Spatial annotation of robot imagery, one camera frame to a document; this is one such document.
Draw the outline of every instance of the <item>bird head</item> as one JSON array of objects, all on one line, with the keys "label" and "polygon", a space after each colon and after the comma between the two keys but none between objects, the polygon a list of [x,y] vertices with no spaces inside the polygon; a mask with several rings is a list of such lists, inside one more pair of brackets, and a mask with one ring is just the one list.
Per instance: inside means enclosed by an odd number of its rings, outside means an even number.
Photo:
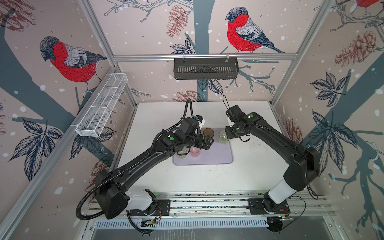
[{"label": "bird head", "polygon": [[41,51],[41,56],[43,57],[44,61],[46,61],[48,59],[51,61],[56,60],[55,52],[54,52],[53,48],[59,42],[60,41],[53,36],[48,36],[42,40],[42,42],[40,43],[40,51]]},{"label": "bird head", "polygon": [[246,10],[246,8],[244,7],[232,8],[225,19],[229,20],[230,23],[233,23],[236,20],[236,18],[240,15],[248,15],[248,11]]}]

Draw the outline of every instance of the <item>white table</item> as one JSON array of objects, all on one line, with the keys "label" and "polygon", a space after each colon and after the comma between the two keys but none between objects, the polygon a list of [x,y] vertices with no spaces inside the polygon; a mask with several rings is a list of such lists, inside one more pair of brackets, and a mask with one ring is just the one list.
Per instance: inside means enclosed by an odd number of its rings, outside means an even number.
[{"label": "white table", "polygon": [[[194,114],[205,119],[203,128],[228,125],[223,102],[197,102],[192,105]],[[258,113],[280,131],[267,101],[229,102],[229,105],[239,105],[245,114]],[[158,132],[179,121],[184,106],[185,103],[140,103],[118,166],[144,152]],[[150,189],[173,194],[262,191],[269,190],[282,179],[288,164],[266,143],[251,135],[248,142],[232,139],[231,145],[231,164],[176,166],[169,158],[145,173],[130,190]]]}]

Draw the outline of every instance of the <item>bird illustration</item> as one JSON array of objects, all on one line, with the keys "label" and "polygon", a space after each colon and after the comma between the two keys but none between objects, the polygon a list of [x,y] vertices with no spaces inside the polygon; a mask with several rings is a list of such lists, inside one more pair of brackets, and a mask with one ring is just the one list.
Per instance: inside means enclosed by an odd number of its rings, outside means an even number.
[{"label": "bird illustration", "polygon": [[40,51],[44,61],[49,59],[65,78],[76,83],[87,84],[83,97],[86,93],[92,93],[88,90],[88,81],[93,75],[97,76],[98,64],[107,59],[99,54],[86,51],[84,48],[72,47],[60,42],[53,36],[48,36],[42,40]]},{"label": "bird illustration", "polygon": [[353,14],[353,12],[356,10],[357,7],[364,7],[365,8],[365,14],[364,15],[367,15],[367,14],[369,14],[367,12],[367,7],[371,6],[374,3],[377,3],[379,0],[345,0],[341,3],[339,3],[339,5],[342,5],[342,4],[349,2],[349,1],[356,2],[355,9],[353,9],[351,14]]},{"label": "bird illustration", "polygon": [[228,40],[237,49],[236,53],[240,51],[252,53],[261,48],[269,48],[278,53],[284,53],[277,49],[265,36],[263,30],[252,21],[246,8],[235,7],[231,9],[225,19],[228,20]]}]

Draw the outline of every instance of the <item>metal grate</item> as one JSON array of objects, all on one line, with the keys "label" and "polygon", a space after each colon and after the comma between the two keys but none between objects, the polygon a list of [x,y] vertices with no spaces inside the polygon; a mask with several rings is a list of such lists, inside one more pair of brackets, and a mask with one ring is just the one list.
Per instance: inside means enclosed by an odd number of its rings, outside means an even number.
[{"label": "metal grate", "polygon": [[[142,218],[132,219],[139,226]],[[163,218],[157,229],[269,227],[266,217]],[[133,229],[128,219],[100,219],[95,229]]]},{"label": "metal grate", "polygon": [[188,58],[174,60],[175,79],[235,79],[239,68],[236,58]]},{"label": "metal grate", "polygon": [[76,132],[80,136],[99,137],[107,120],[127,84],[124,73],[113,73],[98,93],[92,106],[80,121]]}]

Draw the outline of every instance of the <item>white wire basket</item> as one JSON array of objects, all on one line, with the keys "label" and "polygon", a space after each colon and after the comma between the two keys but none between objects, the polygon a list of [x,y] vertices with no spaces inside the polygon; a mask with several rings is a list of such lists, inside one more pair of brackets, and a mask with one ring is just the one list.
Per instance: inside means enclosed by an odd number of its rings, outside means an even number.
[{"label": "white wire basket", "polygon": [[80,136],[100,136],[127,81],[127,76],[124,73],[111,74],[92,106],[77,126],[76,132]]}]

